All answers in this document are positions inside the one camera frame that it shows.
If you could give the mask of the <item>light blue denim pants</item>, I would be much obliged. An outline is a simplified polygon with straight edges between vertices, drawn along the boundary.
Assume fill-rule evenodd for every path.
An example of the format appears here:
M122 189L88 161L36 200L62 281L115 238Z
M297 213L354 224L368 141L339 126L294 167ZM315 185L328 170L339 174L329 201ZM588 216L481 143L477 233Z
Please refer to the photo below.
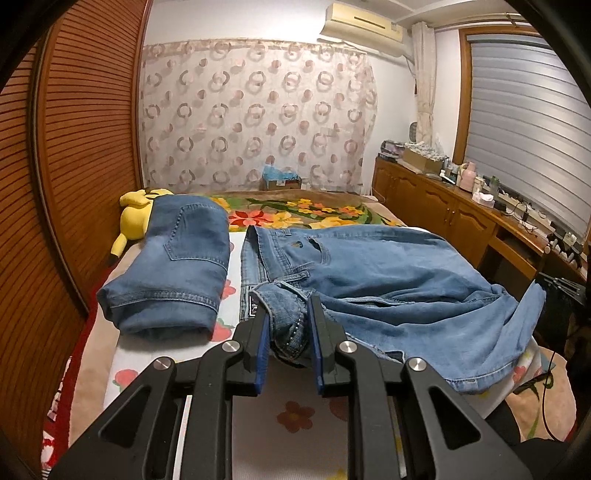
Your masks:
M270 315L270 345L291 365L311 360L308 300L349 339L392 360L425 359L459 393L509 376L546 299L488 282L446 240L412 227L249 227L242 245L242 317Z

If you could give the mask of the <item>white floral bed sheet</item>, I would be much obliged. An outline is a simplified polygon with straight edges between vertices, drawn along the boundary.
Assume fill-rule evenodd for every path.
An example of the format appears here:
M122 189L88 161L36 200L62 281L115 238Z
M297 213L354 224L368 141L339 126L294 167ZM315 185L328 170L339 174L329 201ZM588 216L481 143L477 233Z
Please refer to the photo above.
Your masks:
M232 233L228 279L213 331L173 333L150 340L118 338L103 403L109 405L153 360L198 358L232 337L238 326L240 252L245 235ZM272 358L256 398L233 401L232 476L235 479L344 479L348 469L348 403L324 399L314 373Z

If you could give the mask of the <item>folded blue denim pants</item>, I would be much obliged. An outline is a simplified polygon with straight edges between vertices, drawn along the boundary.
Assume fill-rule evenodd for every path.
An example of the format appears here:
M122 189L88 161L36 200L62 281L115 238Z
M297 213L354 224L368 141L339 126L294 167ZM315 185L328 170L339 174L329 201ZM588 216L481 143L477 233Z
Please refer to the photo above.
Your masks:
M200 196L158 197L140 253L98 291L98 304L125 335L211 334L229 257L228 215L221 206Z

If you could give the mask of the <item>colourful floral blanket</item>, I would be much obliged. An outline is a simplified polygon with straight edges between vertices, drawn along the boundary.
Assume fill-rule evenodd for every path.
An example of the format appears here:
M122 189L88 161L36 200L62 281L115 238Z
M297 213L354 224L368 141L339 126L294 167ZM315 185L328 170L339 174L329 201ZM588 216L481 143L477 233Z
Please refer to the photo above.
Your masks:
M324 229L353 224L404 224L372 197L311 190L228 192L209 196L228 213L229 230Z

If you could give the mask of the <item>yellow plush toy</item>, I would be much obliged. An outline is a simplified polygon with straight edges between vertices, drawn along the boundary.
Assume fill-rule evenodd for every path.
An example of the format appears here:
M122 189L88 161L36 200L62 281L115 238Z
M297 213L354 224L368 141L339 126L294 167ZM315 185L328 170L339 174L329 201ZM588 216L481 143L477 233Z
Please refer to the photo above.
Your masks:
M119 234L110 250L112 256L119 258L128 242L144 238L148 229L153 201L166 195L172 195L172 192L167 189L140 189L125 193L119 198L122 212L119 220Z

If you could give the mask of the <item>cardboard box on cabinet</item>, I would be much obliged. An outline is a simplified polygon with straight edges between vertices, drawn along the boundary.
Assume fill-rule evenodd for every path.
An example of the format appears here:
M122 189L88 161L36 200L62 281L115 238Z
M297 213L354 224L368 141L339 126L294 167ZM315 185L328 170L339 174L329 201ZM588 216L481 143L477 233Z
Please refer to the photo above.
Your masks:
M443 168L442 160L433 160L416 153L410 149L405 149L402 161L411 169L421 174L435 174L439 175Z

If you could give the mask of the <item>wooden sideboard cabinet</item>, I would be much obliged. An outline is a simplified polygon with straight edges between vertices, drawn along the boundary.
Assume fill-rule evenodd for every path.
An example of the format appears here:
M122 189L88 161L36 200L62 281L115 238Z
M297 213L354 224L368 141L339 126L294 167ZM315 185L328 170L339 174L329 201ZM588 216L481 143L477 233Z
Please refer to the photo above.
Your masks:
M528 233L518 220L472 201L457 187L379 158L373 194L401 221L445 238L489 282L521 298L542 272L583 284L584 277L557 253L546 253L546 240Z

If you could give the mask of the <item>pink bottle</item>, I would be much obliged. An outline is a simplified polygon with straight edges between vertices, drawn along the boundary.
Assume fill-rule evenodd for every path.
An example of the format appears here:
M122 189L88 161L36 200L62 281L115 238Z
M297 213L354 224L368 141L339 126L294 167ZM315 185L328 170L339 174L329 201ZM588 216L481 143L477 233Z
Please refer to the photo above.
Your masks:
M472 161L464 163L460 166L459 183L460 189L472 192L474 188L475 179L477 177L476 164Z

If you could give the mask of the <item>patterned lace curtain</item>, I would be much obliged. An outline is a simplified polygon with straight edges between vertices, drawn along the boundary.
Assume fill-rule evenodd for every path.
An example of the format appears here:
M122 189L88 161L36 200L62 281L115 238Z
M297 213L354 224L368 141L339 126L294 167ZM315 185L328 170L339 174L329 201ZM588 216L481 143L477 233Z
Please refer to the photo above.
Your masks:
M372 65L331 44L212 39L143 49L139 146L146 186L259 188L266 174L363 191L378 108Z

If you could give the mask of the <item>brown louvered wardrobe door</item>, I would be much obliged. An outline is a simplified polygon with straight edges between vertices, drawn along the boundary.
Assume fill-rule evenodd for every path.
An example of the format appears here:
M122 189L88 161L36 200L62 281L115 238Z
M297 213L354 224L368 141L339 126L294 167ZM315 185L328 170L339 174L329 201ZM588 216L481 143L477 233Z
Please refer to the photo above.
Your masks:
M141 186L147 1L1 5L1 475L37 479L43 426Z

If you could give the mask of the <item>grey window blind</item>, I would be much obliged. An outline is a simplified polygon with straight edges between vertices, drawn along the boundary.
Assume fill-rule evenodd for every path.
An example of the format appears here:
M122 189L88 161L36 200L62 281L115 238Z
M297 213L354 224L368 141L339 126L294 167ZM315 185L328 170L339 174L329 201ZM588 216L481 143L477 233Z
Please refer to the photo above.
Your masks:
M590 107L535 36L473 34L466 157L481 175L583 235L590 220Z

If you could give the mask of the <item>white air conditioner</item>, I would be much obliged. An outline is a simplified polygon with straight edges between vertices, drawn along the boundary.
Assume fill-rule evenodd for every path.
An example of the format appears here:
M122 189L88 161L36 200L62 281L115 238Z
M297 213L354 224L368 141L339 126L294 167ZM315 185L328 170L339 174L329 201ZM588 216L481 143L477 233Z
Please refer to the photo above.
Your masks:
M335 2L325 10L325 25L321 34L393 57L412 56L412 49L405 43L402 26L349 4Z

